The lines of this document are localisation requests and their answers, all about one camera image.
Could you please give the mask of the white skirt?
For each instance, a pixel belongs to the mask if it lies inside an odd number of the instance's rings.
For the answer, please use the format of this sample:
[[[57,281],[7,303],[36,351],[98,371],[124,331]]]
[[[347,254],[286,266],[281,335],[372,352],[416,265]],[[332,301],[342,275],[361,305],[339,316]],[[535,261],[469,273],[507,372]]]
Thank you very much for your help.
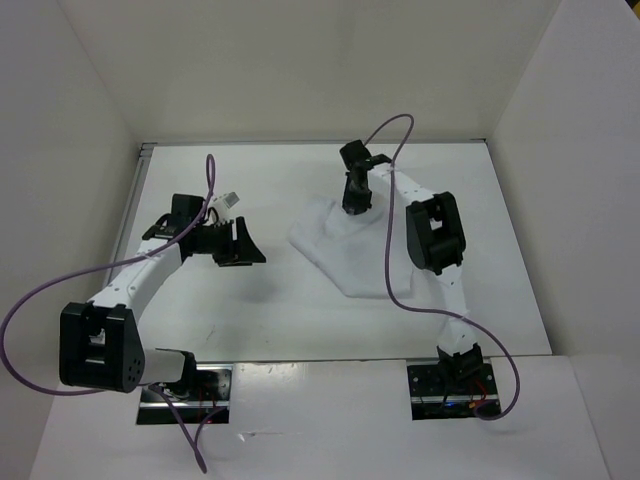
[[[385,283],[388,206],[375,200],[367,212],[349,215],[331,198],[311,198],[294,220],[289,243],[346,297],[381,299]]]

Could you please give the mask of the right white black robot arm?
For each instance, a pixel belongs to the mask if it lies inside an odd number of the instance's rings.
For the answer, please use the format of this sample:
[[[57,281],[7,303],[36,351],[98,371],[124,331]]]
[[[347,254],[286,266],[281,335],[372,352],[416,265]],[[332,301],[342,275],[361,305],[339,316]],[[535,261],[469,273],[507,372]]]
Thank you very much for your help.
[[[447,318],[437,339],[438,380],[444,392],[462,392],[480,372],[483,358],[475,333],[463,321],[466,238],[454,195],[419,185],[395,170],[391,158],[372,154],[360,140],[347,143],[339,153],[346,167],[342,208],[347,214],[360,216],[370,210],[375,190],[403,206],[409,259],[426,274],[443,303],[429,311]]]

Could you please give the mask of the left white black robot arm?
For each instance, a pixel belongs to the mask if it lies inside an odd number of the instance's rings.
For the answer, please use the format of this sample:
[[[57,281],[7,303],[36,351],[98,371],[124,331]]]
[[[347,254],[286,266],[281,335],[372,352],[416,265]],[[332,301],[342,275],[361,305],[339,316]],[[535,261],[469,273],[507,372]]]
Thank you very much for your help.
[[[207,204],[176,194],[169,212],[143,234],[139,261],[123,267],[85,303],[69,303],[60,315],[60,380],[67,386],[129,393],[162,383],[176,399],[199,387],[193,353],[146,349],[138,322],[165,281],[194,255],[220,267],[250,266],[266,258],[251,239],[243,217],[229,212],[239,197],[229,192]]]

